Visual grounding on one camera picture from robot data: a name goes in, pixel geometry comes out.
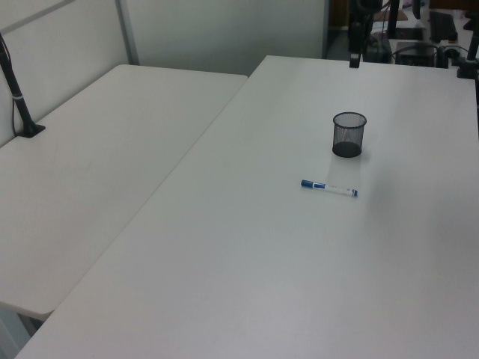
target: white wall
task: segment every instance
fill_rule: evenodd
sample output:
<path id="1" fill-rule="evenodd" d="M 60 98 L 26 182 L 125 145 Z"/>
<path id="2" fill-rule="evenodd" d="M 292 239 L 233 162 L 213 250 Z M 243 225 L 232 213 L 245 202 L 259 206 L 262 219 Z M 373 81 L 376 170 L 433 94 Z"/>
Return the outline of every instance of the white wall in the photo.
<path id="1" fill-rule="evenodd" d="M 128 63 L 115 0 L 75 0 L 4 39 L 35 122 L 111 68 Z M 11 94 L 0 73 L 0 146 L 13 137 L 10 114 Z M 18 112 L 16 118 L 20 127 Z"/>
<path id="2" fill-rule="evenodd" d="M 249 76 L 266 55 L 323 54 L 328 0 L 121 3 L 141 65 Z"/>

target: marker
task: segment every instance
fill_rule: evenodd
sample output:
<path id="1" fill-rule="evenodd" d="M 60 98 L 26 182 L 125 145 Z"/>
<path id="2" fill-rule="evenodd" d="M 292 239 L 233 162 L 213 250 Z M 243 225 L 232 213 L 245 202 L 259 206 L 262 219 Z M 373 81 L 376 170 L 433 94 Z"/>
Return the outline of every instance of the marker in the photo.
<path id="1" fill-rule="evenodd" d="M 342 189 L 338 187 L 334 187 L 333 185 L 325 185 L 324 183 L 317 183 L 312 181 L 307 181 L 306 179 L 301 181 L 301 185 L 303 187 L 315 188 L 315 189 L 322 189 L 328 192 L 334 192 L 338 194 L 345 194 L 346 196 L 351 197 L 358 197 L 358 191 L 355 189 Z"/>

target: blue marker cap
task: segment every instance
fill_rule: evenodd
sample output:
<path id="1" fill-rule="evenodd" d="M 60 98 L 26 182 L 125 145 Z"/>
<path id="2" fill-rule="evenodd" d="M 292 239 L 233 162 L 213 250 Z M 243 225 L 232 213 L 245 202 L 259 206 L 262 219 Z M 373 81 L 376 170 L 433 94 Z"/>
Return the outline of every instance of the blue marker cap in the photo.
<path id="1" fill-rule="evenodd" d="M 314 182 L 312 182 L 312 181 L 307 181 L 306 179 L 304 179 L 304 180 L 301 181 L 301 185 L 302 185 L 303 187 L 313 188 L 313 184 L 314 184 Z"/>

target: desk surface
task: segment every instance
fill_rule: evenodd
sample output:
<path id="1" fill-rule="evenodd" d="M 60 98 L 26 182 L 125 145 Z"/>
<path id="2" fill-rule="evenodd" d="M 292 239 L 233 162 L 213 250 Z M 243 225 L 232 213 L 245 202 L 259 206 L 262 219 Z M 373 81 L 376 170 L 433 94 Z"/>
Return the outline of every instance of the desk surface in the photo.
<path id="1" fill-rule="evenodd" d="M 474 89 L 267 57 L 18 358 L 477 358 Z"/>
<path id="2" fill-rule="evenodd" d="M 0 149 L 0 305 L 45 318 L 244 83 L 119 66 Z"/>

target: pen holder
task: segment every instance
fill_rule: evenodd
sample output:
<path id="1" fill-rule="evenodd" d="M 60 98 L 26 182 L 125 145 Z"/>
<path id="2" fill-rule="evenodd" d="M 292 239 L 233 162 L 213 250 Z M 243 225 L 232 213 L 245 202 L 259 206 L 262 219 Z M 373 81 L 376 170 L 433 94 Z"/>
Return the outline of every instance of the pen holder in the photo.
<path id="1" fill-rule="evenodd" d="M 359 156 L 366 117 L 356 112 L 343 112 L 337 114 L 332 121 L 335 123 L 332 152 L 345 158 Z"/>

